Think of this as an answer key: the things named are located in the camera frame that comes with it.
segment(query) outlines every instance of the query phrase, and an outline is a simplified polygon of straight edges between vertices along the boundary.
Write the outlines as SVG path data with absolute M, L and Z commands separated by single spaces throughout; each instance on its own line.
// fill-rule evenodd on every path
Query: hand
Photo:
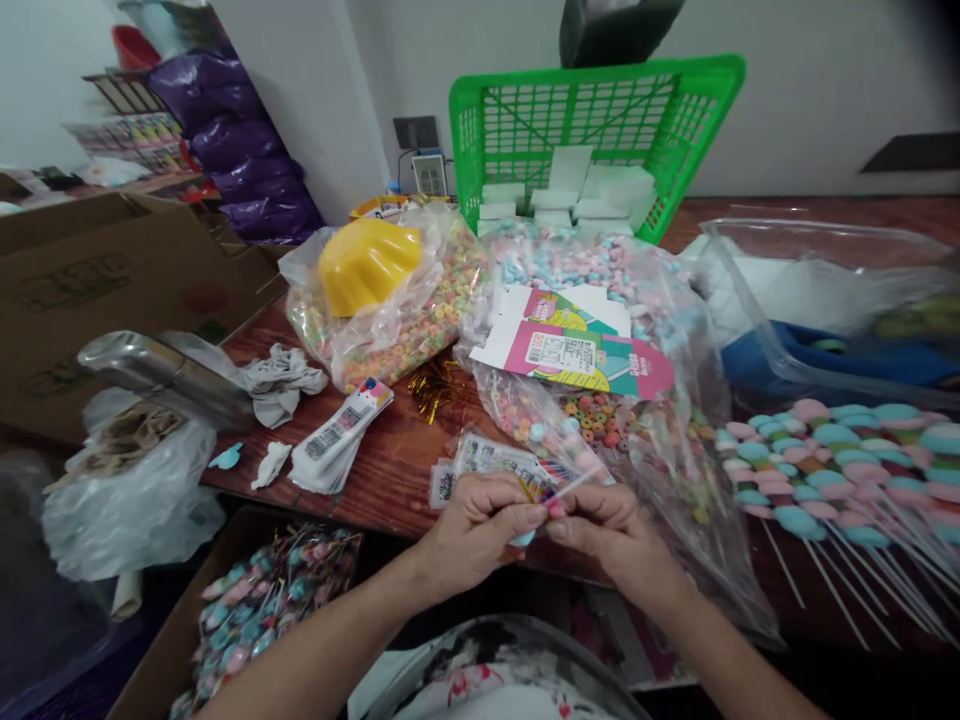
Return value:
M 479 585 L 507 543 L 547 519 L 511 473 L 461 475 L 436 525 L 407 553 L 417 568 L 424 607 Z
M 551 516 L 547 534 L 554 542 L 598 560 L 627 599 L 655 619 L 693 590 L 626 485 L 581 485 Z

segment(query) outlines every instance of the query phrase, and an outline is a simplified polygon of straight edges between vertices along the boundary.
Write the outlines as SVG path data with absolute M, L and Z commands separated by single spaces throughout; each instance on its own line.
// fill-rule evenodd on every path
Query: wooden table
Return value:
M 736 203 L 750 206 L 748 210 L 740 210 L 740 216 L 764 213 L 769 216 L 771 208 L 805 208 L 809 211 L 805 219 L 908 229 L 960 246 L 960 200 L 954 198 L 718 198 L 686 200 L 662 247 L 680 252 L 697 237 L 700 222 L 725 216 L 731 204 Z M 237 365 L 243 365 L 267 357 L 274 343 L 285 347 L 299 345 L 284 314 L 283 298 L 266 308 L 224 347 Z M 417 412 L 406 383 L 403 380 L 396 383 L 394 402 L 367 430 L 346 487 L 338 497 L 301 490 L 283 475 L 266 489 L 250 489 L 269 442 L 296 445 L 340 407 L 343 395 L 332 386 L 316 397 L 302 398 L 294 418 L 275 430 L 257 428 L 243 437 L 221 437 L 217 453 L 238 439 L 246 443 L 241 462 L 230 471 L 207 470 L 201 482 L 234 495 L 360 529 L 418 538 L 432 527 L 437 517 L 428 504 L 430 467 L 443 454 L 443 445 L 470 421 L 489 437 L 504 439 L 484 412 L 469 376 L 458 371 L 455 379 L 464 384 L 458 391 L 457 401 L 442 407 L 432 425 Z M 772 523 L 770 529 L 807 605 L 806 610 L 797 605 L 763 527 L 751 518 L 754 569 L 777 612 L 784 638 L 788 642 L 803 638 L 858 645 L 804 545 Z M 598 569 L 584 558 L 562 552 L 549 542 L 535 542 L 525 564 L 547 572 L 604 582 Z M 838 590 L 871 648 L 891 651 L 891 646 L 849 592 L 843 587 Z M 905 648 L 931 653 L 945 651 L 946 646 L 925 635 L 895 607 L 891 613 L 885 622 Z

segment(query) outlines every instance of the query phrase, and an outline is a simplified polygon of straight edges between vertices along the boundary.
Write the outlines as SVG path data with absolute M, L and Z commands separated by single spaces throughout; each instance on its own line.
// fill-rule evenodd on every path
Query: gray cloth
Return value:
M 253 398 L 253 412 L 265 427 L 275 428 L 293 417 L 300 393 L 316 395 L 327 386 L 323 370 L 307 365 L 300 348 L 270 348 L 269 360 L 254 360 L 234 378 Z

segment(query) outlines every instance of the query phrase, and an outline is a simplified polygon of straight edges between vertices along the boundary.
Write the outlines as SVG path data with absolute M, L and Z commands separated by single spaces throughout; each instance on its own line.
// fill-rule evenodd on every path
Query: fruit loop cereal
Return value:
M 454 342 L 474 288 L 489 279 L 489 260 L 456 206 L 405 210 L 398 222 L 420 229 L 420 265 L 385 302 L 353 318 L 329 314 L 315 271 L 331 229 L 280 261 L 290 283 L 287 318 L 345 393 L 368 377 L 392 385 Z

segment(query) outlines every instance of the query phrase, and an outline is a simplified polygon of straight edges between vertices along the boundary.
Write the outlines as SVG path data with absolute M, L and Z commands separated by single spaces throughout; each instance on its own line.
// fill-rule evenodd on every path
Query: black object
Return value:
M 567 0 L 560 21 L 565 68 L 632 65 L 660 46 L 684 0 Z
M 897 135 L 860 172 L 960 170 L 960 132 Z

